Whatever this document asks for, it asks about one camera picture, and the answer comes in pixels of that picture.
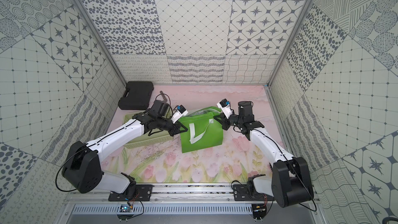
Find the green insulated delivery bag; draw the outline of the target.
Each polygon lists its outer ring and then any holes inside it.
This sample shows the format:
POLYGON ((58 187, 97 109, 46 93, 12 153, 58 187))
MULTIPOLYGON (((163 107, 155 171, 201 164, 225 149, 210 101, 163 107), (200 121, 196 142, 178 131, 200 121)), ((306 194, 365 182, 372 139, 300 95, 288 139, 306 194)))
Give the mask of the green insulated delivery bag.
POLYGON ((214 119, 220 114, 220 109, 211 106, 181 117, 179 122, 188 129, 180 134, 181 151, 188 153, 221 145, 223 129, 214 119))

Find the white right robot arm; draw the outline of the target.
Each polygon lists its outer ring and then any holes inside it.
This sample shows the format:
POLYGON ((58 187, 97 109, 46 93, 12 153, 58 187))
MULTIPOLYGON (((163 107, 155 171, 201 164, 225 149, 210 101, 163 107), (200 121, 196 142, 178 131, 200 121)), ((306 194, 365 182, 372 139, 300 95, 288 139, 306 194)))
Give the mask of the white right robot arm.
POLYGON ((252 176, 248 179, 249 193, 271 196, 280 207, 314 200, 314 190, 306 160, 296 157, 282 148, 267 133, 260 121, 253 116, 242 117, 220 114, 214 117, 224 130, 238 128, 249 141, 255 144, 270 162, 272 177, 252 176))

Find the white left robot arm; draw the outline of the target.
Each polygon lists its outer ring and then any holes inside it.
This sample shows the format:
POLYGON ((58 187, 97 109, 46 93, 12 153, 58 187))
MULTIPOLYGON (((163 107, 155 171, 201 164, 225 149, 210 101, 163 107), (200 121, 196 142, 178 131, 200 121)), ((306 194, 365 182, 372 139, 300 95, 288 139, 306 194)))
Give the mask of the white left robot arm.
POLYGON ((125 173, 104 171, 101 163, 128 142, 154 129, 166 131, 170 136, 188 131, 178 120, 145 111, 100 138, 87 143, 75 142, 59 173, 81 194, 92 190, 107 190, 131 199, 136 194, 135 178, 125 173))

